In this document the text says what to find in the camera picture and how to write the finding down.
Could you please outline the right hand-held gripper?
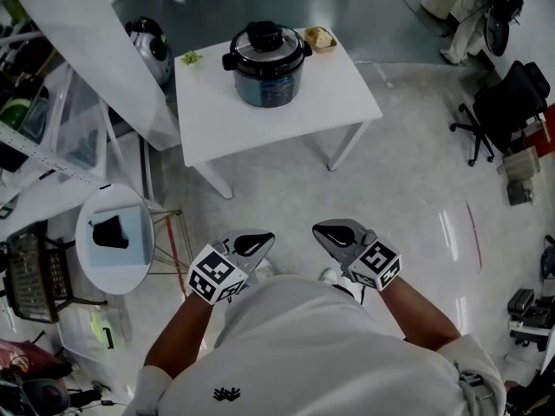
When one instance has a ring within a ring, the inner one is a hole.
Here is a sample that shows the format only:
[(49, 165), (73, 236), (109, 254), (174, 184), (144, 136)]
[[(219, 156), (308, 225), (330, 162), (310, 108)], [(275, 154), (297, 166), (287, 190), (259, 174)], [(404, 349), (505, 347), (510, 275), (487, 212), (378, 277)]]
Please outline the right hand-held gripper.
[(353, 283), (382, 291), (402, 270), (398, 250), (354, 219), (324, 220), (312, 233)]

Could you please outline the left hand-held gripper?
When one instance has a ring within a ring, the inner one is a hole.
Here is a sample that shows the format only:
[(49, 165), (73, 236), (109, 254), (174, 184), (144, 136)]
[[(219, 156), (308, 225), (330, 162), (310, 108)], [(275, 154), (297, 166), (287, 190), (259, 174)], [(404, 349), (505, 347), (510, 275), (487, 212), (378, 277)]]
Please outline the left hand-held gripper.
[(214, 305), (259, 282), (256, 268), (276, 241), (260, 229), (236, 229), (206, 245), (193, 259), (186, 277), (186, 292)]

